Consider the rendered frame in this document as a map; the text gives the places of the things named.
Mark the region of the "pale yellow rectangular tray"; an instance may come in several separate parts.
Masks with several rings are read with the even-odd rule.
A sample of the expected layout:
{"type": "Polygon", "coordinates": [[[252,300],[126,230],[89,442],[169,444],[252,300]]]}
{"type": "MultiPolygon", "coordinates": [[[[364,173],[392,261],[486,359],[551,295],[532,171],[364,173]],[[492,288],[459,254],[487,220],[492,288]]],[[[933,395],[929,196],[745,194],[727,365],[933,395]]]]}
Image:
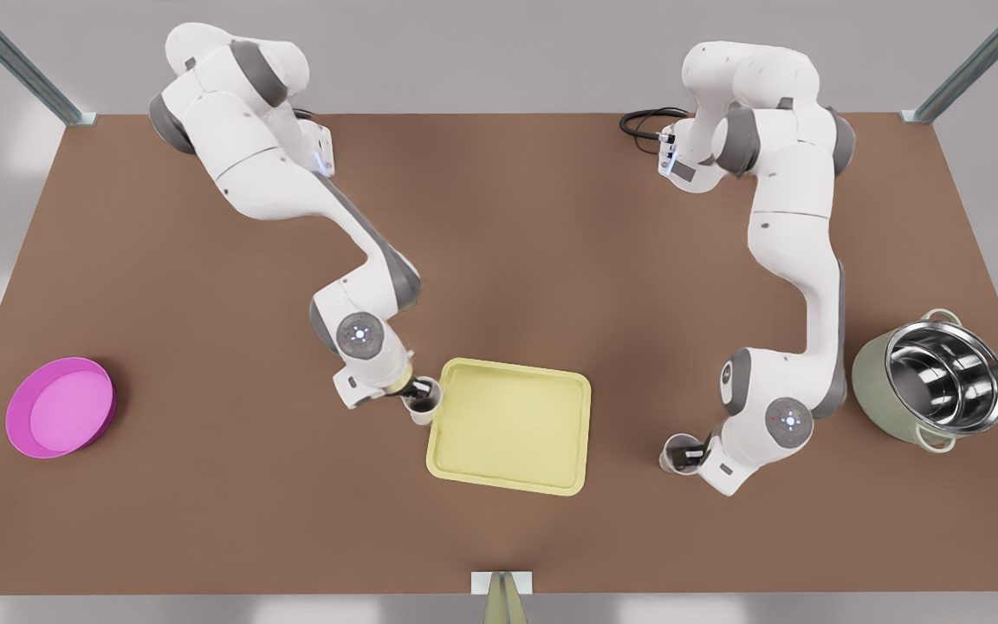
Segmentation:
{"type": "Polygon", "coordinates": [[[426,450],[433,477],[560,497],[585,486],[593,403],[585,375],[455,358],[440,386],[426,450]]]}

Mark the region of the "white IKEA cup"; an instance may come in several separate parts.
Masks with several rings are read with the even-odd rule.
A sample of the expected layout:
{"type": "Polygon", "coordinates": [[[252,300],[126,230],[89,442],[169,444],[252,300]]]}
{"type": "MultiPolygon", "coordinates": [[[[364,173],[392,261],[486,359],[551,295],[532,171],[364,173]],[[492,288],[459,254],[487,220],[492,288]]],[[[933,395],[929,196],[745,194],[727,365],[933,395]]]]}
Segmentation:
{"type": "Polygon", "coordinates": [[[432,422],[442,398],[443,390],[441,390],[438,380],[433,380],[433,408],[408,408],[412,422],[420,426],[428,426],[432,422]]]}
{"type": "Polygon", "coordinates": [[[681,441],[700,441],[696,436],[677,433],[670,436],[663,445],[663,450],[660,453],[660,458],[658,458],[658,464],[661,466],[663,471],[667,471],[670,474],[678,475],[694,475],[698,471],[698,466],[700,465],[674,465],[671,462],[671,447],[677,445],[681,441]]]}

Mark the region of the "silver frame post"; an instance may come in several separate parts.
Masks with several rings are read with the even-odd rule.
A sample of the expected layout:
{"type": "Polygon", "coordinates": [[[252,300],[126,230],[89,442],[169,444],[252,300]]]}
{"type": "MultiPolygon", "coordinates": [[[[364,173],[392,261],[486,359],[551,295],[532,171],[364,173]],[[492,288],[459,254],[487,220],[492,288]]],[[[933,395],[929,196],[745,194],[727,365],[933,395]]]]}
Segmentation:
{"type": "Polygon", "coordinates": [[[906,124],[931,124],[998,62],[998,27],[918,107],[899,112],[906,124]]]}
{"type": "Polygon", "coordinates": [[[472,595],[484,595],[483,624],[529,624],[522,594],[532,593],[530,571],[474,571],[472,595]]]}
{"type": "Polygon", "coordinates": [[[91,127],[98,114],[80,110],[0,30],[0,64],[67,127],[91,127]]]}

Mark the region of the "magenta round plate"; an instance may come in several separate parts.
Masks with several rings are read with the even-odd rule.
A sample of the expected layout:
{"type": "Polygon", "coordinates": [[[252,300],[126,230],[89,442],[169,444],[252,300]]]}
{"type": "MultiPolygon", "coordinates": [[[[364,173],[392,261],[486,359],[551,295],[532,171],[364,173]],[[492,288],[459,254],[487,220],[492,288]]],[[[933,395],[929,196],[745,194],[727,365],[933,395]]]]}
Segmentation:
{"type": "Polygon", "coordinates": [[[25,457],[59,458],[95,442],[115,412],[107,370],[87,358],[62,358],[37,368],[16,388],[5,411],[5,434],[25,457]]]}

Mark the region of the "green steel-lined pot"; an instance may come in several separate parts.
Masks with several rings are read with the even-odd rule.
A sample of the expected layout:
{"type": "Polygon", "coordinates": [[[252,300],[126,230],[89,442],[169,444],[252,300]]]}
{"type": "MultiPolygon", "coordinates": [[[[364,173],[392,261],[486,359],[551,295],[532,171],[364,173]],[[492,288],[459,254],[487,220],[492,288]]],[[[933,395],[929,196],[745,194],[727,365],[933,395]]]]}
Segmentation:
{"type": "Polygon", "coordinates": [[[849,379],[880,431],[930,453],[998,426],[998,356],[950,309],[867,342],[849,379]]]}

